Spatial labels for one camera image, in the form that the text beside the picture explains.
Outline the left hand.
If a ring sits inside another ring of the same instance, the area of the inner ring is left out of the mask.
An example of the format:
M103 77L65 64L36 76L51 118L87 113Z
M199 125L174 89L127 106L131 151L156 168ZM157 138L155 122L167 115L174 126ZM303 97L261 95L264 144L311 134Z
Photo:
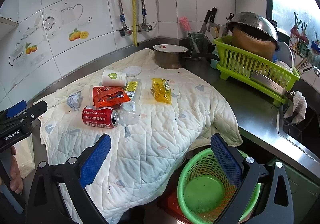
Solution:
M10 167L10 189L19 194L23 190L23 180L21 178L21 172L18 168L18 164L15 158L16 149L14 146L11 146L11 167Z

